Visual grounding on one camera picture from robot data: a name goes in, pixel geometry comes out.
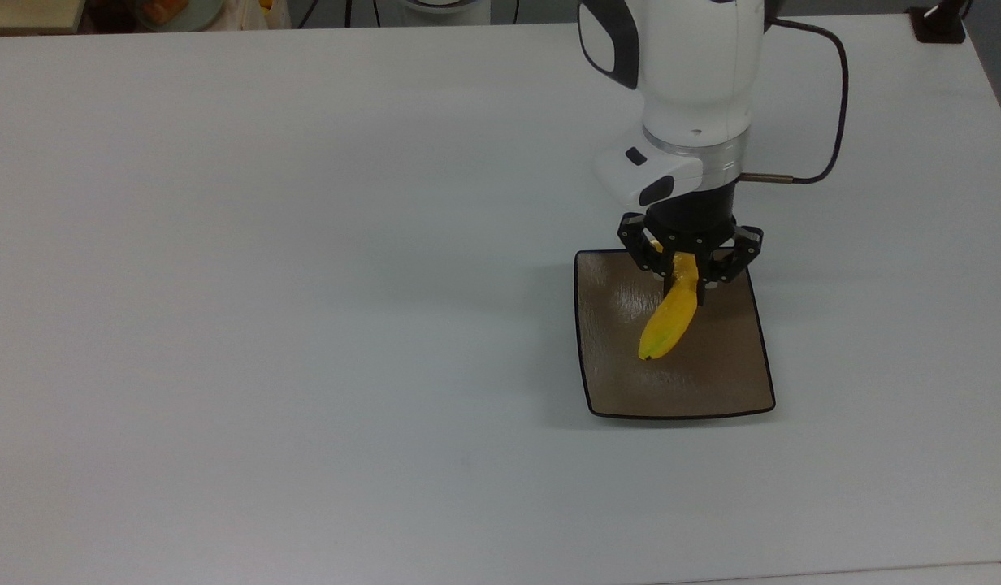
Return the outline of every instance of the black button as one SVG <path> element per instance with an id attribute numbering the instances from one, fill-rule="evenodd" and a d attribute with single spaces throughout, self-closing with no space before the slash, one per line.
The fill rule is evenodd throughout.
<path id="1" fill-rule="evenodd" d="M 641 189 L 641 195 L 638 196 L 638 203 L 642 207 L 649 207 L 650 204 L 656 203 L 657 200 L 664 200 L 671 193 L 675 192 L 675 178 L 670 174 L 666 177 L 660 178 L 659 181 L 653 182 L 646 188 Z"/>
<path id="2" fill-rule="evenodd" d="M 624 154 L 628 155 L 628 160 L 634 162 L 635 166 L 642 166 L 642 164 L 645 164 L 646 160 L 649 160 L 645 158 L 645 154 L 642 154 L 638 148 L 631 148 Z"/>

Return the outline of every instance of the square plate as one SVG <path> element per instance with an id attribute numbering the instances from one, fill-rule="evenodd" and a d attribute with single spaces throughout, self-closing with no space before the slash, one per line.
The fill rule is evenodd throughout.
<path id="1" fill-rule="evenodd" d="M 638 359 L 663 282 L 624 249 L 576 253 L 576 341 L 587 405 L 616 419 L 719 419 L 775 408 L 749 270 L 706 291 L 669 355 Z"/>

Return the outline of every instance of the black cable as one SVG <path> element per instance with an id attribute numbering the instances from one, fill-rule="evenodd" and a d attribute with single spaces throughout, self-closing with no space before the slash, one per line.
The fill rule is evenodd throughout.
<path id="1" fill-rule="evenodd" d="M 767 19 L 767 22 L 772 23 L 774 26 L 782 26 L 784 28 L 794 28 L 797 30 L 805 30 L 808 32 L 813 32 L 816 34 L 821 34 L 821 36 L 831 40 L 834 45 L 836 45 L 836 52 L 839 53 L 839 66 L 843 71 L 843 89 L 841 90 L 841 96 L 839 96 L 839 122 L 836 126 L 836 141 L 834 147 L 832 147 L 832 156 L 829 157 L 829 163 L 821 173 L 816 174 L 813 177 L 793 177 L 794 184 L 798 185 L 809 185 L 821 181 L 826 178 L 828 174 L 832 171 L 832 167 L 836 166 L 836 159 L 839 158 L 839 147 L 844 141 L 844 126 L 847 122 L 847 96 L 849 93 L 850 84 L 850 74 L 847 67 L 847 50 L 844 49 L 844 43 L 831 31 L 828 31 L 819 26 L 813 26 L 809 24 L 803 24 L 793 21 L 784 21 L 784 19 L 771 18 Z"/>
<path id="2" fill-rule="evenodd" d="M 308 21 L 308 15 L 312 14 L 313 8 L 315 8 L 318 3 L 319 0 L 312 0 L 312 4 L 308 4 L 308 10 L 306 11 L 306 15 L 302 16 L 302 22 L 299 22 L 299 28 L 302 28 L 304 23 Z"/>

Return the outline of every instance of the object in background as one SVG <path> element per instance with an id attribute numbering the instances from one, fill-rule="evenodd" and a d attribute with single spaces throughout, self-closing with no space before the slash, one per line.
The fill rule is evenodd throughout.
<path id="1" fill-rule="evenodd" d="M 126 0 L 88 0 L 85 14 L 100 33 L 136 30 L 136 17 L 129 10 Z"/>
<path id="2" fill-rule="evenodd" d="M 960 13 L 972 0 L 945 0 L 933 8 L 906 10 L 920 43 L 958 45 L 966 40 Z"/>
<path id="3" fill-rule="evenodd" d="M 189 0 L 147 0 L 140 4 L 140 10 L 147 19 L 157 26 L 169 23 L 179 12 L 189 5 Z"/>
<path id="4" fill-rule="evenodd" d="M 489 24 L 489 0 L 399 0 L 403 26 Z"/>

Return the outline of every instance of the table surface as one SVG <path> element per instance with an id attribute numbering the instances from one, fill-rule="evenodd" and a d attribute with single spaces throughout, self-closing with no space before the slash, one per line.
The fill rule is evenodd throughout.
<path id="1" fill-rule="evenodd" d="M 841 162 L 737 200 L 779 406 L 682 424 L 584 401 L 641 98 L 576 26 L 0 38 L 0 585 L 1001 560 L 1001 111 L 970 44 L 808 20 Z M 838 95 L 769 32 L 749 169 Z"/>
<path id="2" fill-rule="evenodd" d="M 85 0 L 0 0 L 0 34 L 71 34 Z"/>

